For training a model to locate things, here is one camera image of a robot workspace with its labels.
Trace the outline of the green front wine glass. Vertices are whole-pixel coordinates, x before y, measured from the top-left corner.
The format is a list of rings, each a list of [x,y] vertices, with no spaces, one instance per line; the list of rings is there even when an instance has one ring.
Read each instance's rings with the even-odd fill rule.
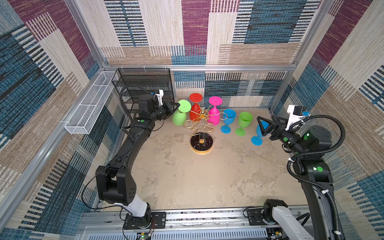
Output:
[[[241,112],[239,114],[239,128],[236,129],[235,133],[237,136],[243,137],[246,135],[246,130],[253,120],[253,115],[249,112]]]

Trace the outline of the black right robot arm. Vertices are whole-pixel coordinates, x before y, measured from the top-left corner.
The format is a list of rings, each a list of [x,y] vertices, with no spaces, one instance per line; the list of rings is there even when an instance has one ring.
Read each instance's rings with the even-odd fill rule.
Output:
[[[310,127],[304,135],[297,131],[306,122],[314,119],[327,119],[340,129],[340,137],[333,144],[331,133],[322,126]],[[298,220],[288,216],[288,207],[281,200],[266,200],[263,218],[267,223],[277,223],[291,240],[343,240],[345,235],[340,222],[336,200],[334,198],[334,181],[329,166],[323,156],[338,149],[346,138],[343,124],[328,115],[305,116],[300,114],[297,121],[272,116],[257,118],[263,136],[270,135],[271,141],[279,140],[292,153],[287,162],[287,171],[301,184],[307,198],[314,235]]]

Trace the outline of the red wine glass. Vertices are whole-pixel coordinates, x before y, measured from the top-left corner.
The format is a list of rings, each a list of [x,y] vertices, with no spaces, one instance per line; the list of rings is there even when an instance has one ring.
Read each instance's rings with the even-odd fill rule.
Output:
[[[199,103],[202,101],[203,96],[199,93],[193,93],[189,97],[190,101],[193,103],[191,110],[190,110],[190,120],[195,122],[198,120],[201,111],[201,107]]]

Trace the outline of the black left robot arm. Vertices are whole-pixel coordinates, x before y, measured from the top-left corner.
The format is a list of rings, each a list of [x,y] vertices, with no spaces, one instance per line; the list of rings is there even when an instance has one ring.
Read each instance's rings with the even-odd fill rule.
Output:
[[[167,119],[180,105],[168,101],[160,104],[154,94],[141,95],[139,115],[130,121],[125,142],[106,166],[99,166],[96,170],[99,199],[122,207],[130,213],[130,220],[141,228],[152,222],[151,207],[137,194],[132,167],[143,144],[154,131],[155,121]]]

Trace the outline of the magenta wine glass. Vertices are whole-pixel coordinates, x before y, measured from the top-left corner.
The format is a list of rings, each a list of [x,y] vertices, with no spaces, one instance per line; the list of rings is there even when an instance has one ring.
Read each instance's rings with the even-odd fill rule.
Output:
[[[221,105],[223,100],[220,97],[213,96],[209,98],[209,104],[212,108],[209,111],[208,122],[213,124],[214,126],[220,123],[220,111],[217,106]]]

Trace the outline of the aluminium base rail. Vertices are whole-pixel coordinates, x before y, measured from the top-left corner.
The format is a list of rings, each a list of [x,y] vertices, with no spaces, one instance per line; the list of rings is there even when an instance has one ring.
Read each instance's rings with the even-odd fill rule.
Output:
[[[126,211],[85,213],[77,240],[286,240],[288,231],[267,225],[260,207],[154,210],[153,220],[138,227]]]

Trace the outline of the black mesh shelf rack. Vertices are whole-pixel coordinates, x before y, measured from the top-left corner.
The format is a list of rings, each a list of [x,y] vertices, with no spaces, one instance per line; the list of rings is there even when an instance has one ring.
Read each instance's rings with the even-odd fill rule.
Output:
[[[112,83],[132,114],[139,110],[139,96],[146,92],[161,89],[164,91],[163,101],[175,100],[171,73],[167,68],[120,68]]]

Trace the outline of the blue wine glass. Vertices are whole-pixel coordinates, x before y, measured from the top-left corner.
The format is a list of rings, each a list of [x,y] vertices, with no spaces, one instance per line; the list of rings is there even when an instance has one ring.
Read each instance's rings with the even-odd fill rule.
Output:
[[[265,121],[261,121],[263,127],[266,129],[269,124]],[[264,136],[262,135],[260,125],[257,126],[257,135],[251,138],[252,144],[255,146],[261,146],[263,144],[263,138]]]
[[[235,121],[236,118],[236,112],[232,109],[227,109],[224,111],[226,114],[227,118],[223,120],[224,125],[221,127],[221,131],[224,134],[229,134],[231,132],[230,125]]]

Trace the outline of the green wine glass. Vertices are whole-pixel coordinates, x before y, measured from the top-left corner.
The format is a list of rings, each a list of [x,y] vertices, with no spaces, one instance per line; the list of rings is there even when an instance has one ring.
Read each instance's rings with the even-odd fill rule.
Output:
[[[192,105],[187,100],[180,100],[178,103],[180,106],[173,114],[172,121],[176,126],[182,126],[187,120],[187,113],[191,110]]]
[[[246,135],[246,130],[253,120],[253,115],[249,112],[241,112],[239,114],[239,128],[236,129],[235,133],[237,136],[243,137]]]

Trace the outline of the blue front wine glass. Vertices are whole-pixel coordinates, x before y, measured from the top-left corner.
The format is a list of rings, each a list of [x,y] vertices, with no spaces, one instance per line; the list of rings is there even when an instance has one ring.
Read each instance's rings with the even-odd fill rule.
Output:
[[[265,121],[261,121],[263,127],[266,129],[269,124]],[[257,135],[251,138],[252,144],[255,146],[261,146],[263,144],[263,138],[264,136],[262,135],[260,125],[257,126]]]

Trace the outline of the gold wine glass rack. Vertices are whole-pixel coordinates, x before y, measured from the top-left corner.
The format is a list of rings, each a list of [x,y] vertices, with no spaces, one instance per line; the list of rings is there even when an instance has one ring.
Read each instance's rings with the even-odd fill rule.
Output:
[[[190,134],[191,149],[198,155],[206,155],[213,149],[214,139],[210,135],[215,130],[215,125],[209,122],[211,117],[218,117],[219,121],[226,120],[228,115],[224,112],[218,114],[209,114],[205,108],[200,108],[195,112],[190,110],[189,113],[195,114],[194,120],[185,120],[183,127],[192,131]]]

